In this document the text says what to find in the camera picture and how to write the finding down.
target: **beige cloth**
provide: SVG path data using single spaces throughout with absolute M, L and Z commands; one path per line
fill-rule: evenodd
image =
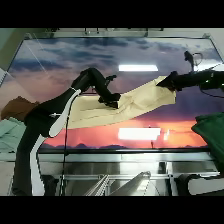
M 114 124 L 137 117 L 162 105 L 175 104 L 176 92 L 156 86 L 166 76 L 159 76 L 130 92 L 121 94 L 118 109 L 99 103 L 99 96 L 80 96 L 71 109 L 68 128 Z

